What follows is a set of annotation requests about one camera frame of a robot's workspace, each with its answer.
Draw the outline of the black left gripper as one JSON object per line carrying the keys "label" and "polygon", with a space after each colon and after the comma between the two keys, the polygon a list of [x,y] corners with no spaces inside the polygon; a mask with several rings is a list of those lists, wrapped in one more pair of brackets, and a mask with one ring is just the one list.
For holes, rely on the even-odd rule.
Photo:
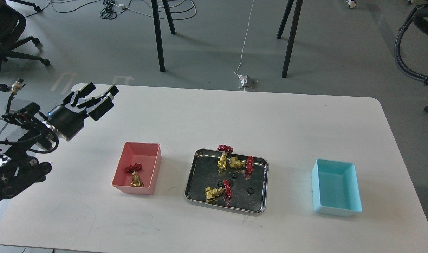
{"label": "black left gripper", "polygon": [[49,112],[47,123],[55,128],[60,138],[72,140],[84,127],[87,117],[97,121],[114,107],[113,99],[119,92],[117,86],[112,85],[100,96],[85,99],[95,88],[94,83],[88,83],[66,95],[63,102]]}

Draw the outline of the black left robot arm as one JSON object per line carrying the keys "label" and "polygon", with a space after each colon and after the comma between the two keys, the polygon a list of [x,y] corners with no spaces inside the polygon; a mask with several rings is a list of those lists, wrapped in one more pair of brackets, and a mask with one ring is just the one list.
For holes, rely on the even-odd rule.
{"label": "black left robot arm", "polygon": [[60,139],[72,140],[84,127],[87,117],[97,121],[114,106],[114,96],[119,92],[112,85],[103,94],[89,97],[96,88],[90,82],[69,93],[48,114],[43,114],[34,102],[11,111],[11,103],[23,88],[23,81],[18,79],[12,85],[6,112],[2,115],[5,122],[20,127],[25,133],[17,141],[0,141],[8,146],[6,151],[0,149],[0,201],[17,196],[34,183],[45,181],[46,175],[52,171],[50,162],[39,162],[29,152],[48,154],[58,148]]}

